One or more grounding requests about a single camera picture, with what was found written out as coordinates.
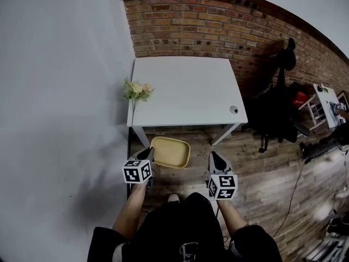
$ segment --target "red object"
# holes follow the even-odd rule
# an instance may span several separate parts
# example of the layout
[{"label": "red object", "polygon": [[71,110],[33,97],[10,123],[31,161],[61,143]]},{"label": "red object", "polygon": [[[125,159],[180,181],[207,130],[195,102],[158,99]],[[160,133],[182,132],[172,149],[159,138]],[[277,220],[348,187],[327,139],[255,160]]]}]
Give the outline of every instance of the red object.
[{"label": "red object", "polygon": [[309,97],[308,95],[304,94],[304,93],[301,92],[301,91],[298,91],[298,92],[297,92],[297,95],[296,95],[296,97],[295,97],[295,99],[292,100],[292,104],[299,108],[299,107],[302,106],[306,101],[308,101],[309,98],[310,98],[310,97]]}]

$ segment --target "black office chair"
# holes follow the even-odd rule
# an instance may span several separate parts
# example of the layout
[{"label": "black office chair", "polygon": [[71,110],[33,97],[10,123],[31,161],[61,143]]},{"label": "black office chair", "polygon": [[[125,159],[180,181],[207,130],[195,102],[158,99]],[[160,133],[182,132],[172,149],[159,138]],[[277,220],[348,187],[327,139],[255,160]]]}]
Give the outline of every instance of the black office chair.
[{"label": "black office chair", "polygon": [[257,99],[244,100],[249,123],[242,127],[256,129],[264,139],[264,147],[260,152],[268,149],[269,138],[278,138],[279,142],[286,139],[297,141],[298,131],[309,136],[310,131],[298,121],[299,110],[287,96],[285,87],[285,69],[290,71],[296,65],[293,53],[296,44],[292,38],[288,40],[286,50],[282,49],[276,57],[276,65],[280,68],[276,86],[259,96]]}]

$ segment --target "white desk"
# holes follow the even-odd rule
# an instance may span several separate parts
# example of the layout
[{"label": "white desk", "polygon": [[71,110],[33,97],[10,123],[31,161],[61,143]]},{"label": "white desk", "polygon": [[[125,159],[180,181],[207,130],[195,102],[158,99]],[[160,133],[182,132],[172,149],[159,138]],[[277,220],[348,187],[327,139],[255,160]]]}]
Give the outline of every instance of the white desk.
[{"label": "white desk", "polygon": [[[132,128],[145,147],[142,127],[227,124],[212,141],[219,143],[241,123],[247,123],[230,62],[227,59],[188,56],[136,58],[132,81],[154,88],[147,102],[140,101]],[[236,106],[237,114],[231,112]],[[132,124],[129,104],[127,126]]]},{"label": "white desk", "polygon": [[[313,127],[310,128],[310,130],[315,129],[316,127],[322,125],[327,121],[328,127],[333,128],[337,127],[340,125],[339,119],[343,120],[345,122],[345,119],[342,118],[339,115],[334,115],[329,102],[337,103],[338,104],[338,99],[337,96],[332,88],[325,87],[328,90],[328,93],[325,91],[320,92],[317,89],[316,84],[313,84],[313,87],[315,89],[316,94],[314,94],[307,102],[305,102],[302,106],[299,107],[299,109],[302,109],[303,107],[307,106],[309,113],[311,115],[312,122],[314,124]],[[321,103],[321,108],[318,109],[316,104],[311,104],[310,102],[315,98],[318,97],[320,103]]]}]

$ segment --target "yellow tray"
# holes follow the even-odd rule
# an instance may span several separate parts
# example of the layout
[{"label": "yellow tray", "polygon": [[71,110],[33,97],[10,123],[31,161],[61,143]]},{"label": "yellow tray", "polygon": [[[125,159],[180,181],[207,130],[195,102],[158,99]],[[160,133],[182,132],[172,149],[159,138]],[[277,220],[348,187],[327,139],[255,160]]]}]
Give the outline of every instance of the yellow tray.
[{"label": "yellow tray", "polygon": [[154,148],[154,163],[157,165],[182,169],[190,156],[190,146],[187,142],[156,137],[152,140],[151,147]]}]

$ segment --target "brick wall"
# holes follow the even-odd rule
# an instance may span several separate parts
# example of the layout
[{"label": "brick wall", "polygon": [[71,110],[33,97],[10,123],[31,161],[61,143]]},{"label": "brick wall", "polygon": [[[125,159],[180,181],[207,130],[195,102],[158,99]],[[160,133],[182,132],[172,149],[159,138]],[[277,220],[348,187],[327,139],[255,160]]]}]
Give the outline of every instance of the brick wall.
[{"label": "brick wall", "polygon": [[311,25],[267,1],[124,2],[136,57],[228,58],[242,95],[251,97],[276,81],[273,59],[292,37],[297,65],[286,71],[286,84],[322,83],[337,92],[349,90],[348,58]]}]

